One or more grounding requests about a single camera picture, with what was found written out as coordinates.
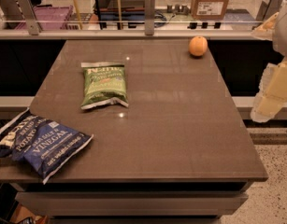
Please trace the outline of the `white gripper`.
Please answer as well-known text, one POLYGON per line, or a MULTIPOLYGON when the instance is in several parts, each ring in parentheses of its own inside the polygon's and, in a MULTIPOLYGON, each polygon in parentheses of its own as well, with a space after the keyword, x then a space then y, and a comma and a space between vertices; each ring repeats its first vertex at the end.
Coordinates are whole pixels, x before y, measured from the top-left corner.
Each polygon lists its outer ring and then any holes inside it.
MULTIPOLYGON (((273 40, 273 49, 287 56, 287 2, 280 12, 274 13, 252 30, 251 36, 261 40, 273 40)), ((251 119, 263 123, 273 119, 287 103, 287 58, 279 64, 269 63, 260 80, 255 95, 251 119)))

